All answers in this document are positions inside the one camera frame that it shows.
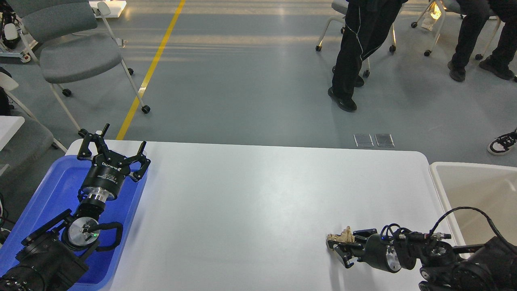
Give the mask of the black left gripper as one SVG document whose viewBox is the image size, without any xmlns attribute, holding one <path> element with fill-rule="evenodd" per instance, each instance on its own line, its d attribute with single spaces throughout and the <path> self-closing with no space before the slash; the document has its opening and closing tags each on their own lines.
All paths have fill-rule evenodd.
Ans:
<svg viewBox="0 0 517 291">
<path fill-rule="evenodd" d="M 150 159 L 144 154 L 146 141 L 141 143 L 137 154 L 131 157 L 110 151 L 104 140 L 109 126 L 110 124 L 105 124 L 100 134 L 89 133 L 84 128 L 78 131 L 83 142 L 76 158 L 92 161 L 92 167 L 80 187 L 80 201 L 91 198 L 95 192 L 103 196 L 102 201 L 117 199 L 125 178 L 129 176 L 135 182 L 140 181 L 150 165 Z M 96 145 L 98 153 L 94 157 L 89 149 L 89 144 L 92 142 Z M 139 163 L 140 168 L 131 171 L 130 166 L 135 163 Z"/>
</svg>

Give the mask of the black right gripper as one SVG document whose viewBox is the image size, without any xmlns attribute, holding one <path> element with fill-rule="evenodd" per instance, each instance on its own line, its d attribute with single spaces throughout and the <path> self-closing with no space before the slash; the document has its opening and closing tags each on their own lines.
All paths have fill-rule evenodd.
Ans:
<svg viewBox="0 0 517 291">
<path fill-rule="evenodd" d="M 356 257 L 357 262 L 386 272 L 396 273 L 402 269 L 395 247 L 388 245 L 376 228 L 355 230 L 352 235 L 355 242 L 327 239 L 328 247 L 337 254 L 345 268 L 351 268 L 354 265 L 351 260 Z"/>
</svg>

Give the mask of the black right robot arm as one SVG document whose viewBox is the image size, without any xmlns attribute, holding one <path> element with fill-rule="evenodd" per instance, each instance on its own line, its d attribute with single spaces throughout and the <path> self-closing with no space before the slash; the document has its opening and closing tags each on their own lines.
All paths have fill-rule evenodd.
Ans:
<svg viewBox="0 0 517 291">
<path fill-rule="evenodd" d="M 451 234 L 411 231 L 393 223 L 378 232 L 375 228 L 329 234 L 326 244 L 351 268 L 358 263 L 389 273 L 411 270 L 421 262 L 421 291 L 515 291 L 516 246 L 507 241 L 493 220 L 486 220 L 494 232 L 484 244 L 452 246 Z"/>
</svg>

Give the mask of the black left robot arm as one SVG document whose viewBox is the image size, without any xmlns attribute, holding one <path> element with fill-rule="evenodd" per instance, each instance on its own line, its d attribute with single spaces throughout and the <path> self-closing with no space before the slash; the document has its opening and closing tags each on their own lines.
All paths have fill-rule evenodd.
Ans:
<svg viewBox="0 0 517 291">
<path fill-rule="evenodd" d="M 2 291 L 102 287 L 120 259 L 150 159 L 81 129 L 76 157 L 55 162 L 1 248 Z"/>
</svg>

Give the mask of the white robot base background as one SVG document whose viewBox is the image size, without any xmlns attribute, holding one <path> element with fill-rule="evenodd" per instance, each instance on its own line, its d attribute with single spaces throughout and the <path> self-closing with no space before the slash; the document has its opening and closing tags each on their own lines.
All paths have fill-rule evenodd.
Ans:
<svg viewBox="0 0 517 291">
<path fill-rule="evenodd" d="M 6 0 L 0 2 L 0 14 L 0 57 L 18 58 L 22 63 L 31 61 L 30 51 L 38 44 L 37 41 L 32 40 L 27 45 L 19 45 L 19 42 L 22 41 L 20 36 L 22 24 Z"/>
</svg>

